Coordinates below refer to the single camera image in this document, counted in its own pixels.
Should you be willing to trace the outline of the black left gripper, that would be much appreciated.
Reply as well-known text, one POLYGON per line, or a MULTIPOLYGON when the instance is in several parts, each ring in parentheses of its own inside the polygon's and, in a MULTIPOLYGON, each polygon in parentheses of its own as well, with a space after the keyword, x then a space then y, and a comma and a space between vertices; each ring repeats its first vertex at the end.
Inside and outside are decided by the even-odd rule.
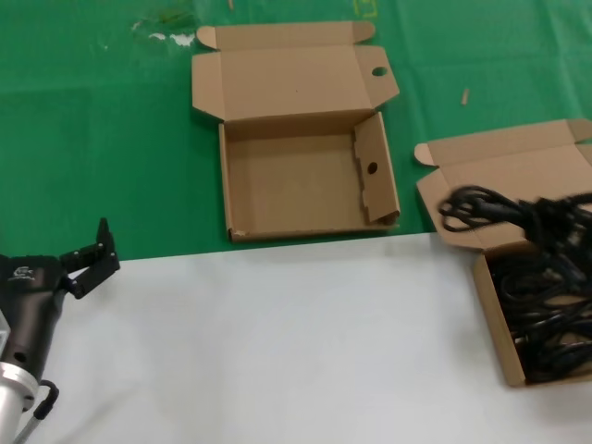
POLYGON ((63 267, 68 273, 85 268, 68 279, 68 291, 77 300, 120 269, 106 218, 99 221, 94 244, 65 253, 60 261, 43 255, 1 257, 1 312, 10 327, 3 363, 31 375, 43 373, 66 295, 63 267))

